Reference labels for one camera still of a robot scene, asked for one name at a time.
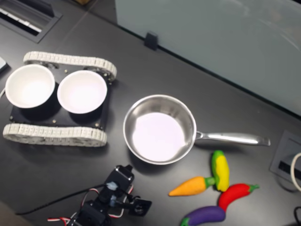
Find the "frosted glass partition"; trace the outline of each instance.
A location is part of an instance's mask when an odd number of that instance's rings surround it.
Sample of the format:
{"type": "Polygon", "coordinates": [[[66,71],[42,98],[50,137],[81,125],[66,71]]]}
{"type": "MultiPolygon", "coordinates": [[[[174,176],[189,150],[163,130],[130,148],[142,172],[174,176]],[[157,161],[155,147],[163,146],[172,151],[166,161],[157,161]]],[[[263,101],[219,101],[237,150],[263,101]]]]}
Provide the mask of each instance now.
{"type": "Polygon", "coordinates": [[[301,5],[291,0],[116,0],[118,24],[301,115],[301,5]]]}

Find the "desk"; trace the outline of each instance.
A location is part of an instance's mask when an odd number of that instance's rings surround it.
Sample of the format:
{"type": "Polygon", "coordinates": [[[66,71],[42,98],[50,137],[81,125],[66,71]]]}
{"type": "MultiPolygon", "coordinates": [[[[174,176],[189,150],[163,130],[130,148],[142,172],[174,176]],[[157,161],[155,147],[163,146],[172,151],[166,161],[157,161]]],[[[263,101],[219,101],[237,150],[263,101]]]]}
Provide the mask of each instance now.
{"type": "MultiPolygon", "coordinates": [[[[115,226],[179,225],[182,217],[198,207],[215,205],[219,193],[209,188],[190,197],[168,197],[168,192],[193,176],[211,175],[209,162],[215,149],[224,150],[230,166],[230,183],[260,184],[250,196],[228,208],[222,226],[289,226],[293,209],[301,204],[301,193],[290,193],[278,183],[269,167],[285,129],[301,136],[301,122],[290,115],[208,75],[173,56],[152,51],[123,30],[86,13],[66,1],[54,1],[62,19],[35,44],[0,26],[1,56],[12,69],[23,65],[32,50],[101,57],[118,69],[111,94],[107,124],[108,145],[103,148],[39,146],[13,143],[0,137],[0,200],[15,211],[26,211],[75,191],[102,183],[118,165],[132,164],[134,194],[153,201],[144,218],[124,215],[115,226]],[[199,143],[179,162],[152,166],[135,158],[123,139],[126,112],[138,99],[166,94],[183,101],[192,111],[197,128],[203,132],[245,132],[270,137],[270,147],[199,143]]],[[[9,123],[12,105],[0,100],[0,128],[9,123]]],[[[280,180],[286,187],[293,185],[280,180]]],[[[78,210],[77,196],[25,218],[34,225],[60,225],[47,217],[70,216],[78,210]]]]}

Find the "red chili pepper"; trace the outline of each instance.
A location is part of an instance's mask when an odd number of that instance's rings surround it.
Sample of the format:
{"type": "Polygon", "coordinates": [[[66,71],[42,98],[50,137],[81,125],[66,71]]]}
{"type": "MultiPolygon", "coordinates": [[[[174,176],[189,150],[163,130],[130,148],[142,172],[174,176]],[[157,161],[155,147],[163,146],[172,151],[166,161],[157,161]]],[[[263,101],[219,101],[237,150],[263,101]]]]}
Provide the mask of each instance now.
{"type": "Polygon", "coordinates": [[[218,200],[218,205],[226,212],[227,207],[230,205],[230,203],[232,203],[236,199],[249,195],[256,188],[259,188],[259,185],[232,185],[228,188],[227,191],[221,194],[218,200]]]}

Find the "purple eggplant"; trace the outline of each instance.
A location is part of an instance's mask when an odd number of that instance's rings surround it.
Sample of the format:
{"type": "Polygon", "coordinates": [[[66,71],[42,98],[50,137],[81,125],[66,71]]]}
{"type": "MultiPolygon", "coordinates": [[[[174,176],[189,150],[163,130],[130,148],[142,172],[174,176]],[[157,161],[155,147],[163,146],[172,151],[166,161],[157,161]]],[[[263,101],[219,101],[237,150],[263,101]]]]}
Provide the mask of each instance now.
{"type": "Polygon", "coordinates": [[[207,222],[221,222],[226,218],[225,211],[219,206],[206,206],[187,214],[181,226],[196,226],[207,222]]]}

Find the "stainless steel saucepan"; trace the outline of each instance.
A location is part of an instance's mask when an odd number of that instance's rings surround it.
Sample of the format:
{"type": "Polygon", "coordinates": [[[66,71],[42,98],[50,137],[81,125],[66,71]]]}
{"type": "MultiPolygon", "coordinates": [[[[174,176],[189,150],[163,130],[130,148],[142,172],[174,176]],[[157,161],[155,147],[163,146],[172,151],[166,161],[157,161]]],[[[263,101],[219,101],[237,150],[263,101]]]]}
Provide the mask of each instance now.
{"type": "Polygon", "coordinates": [[[141,160],[166,165],[183,158],[196,139],[269,146],[268,138],[244,133],[202,133],[188,107],[176,98],[153,95],[137,101],[123,124],[127,146],[141,160]]]}

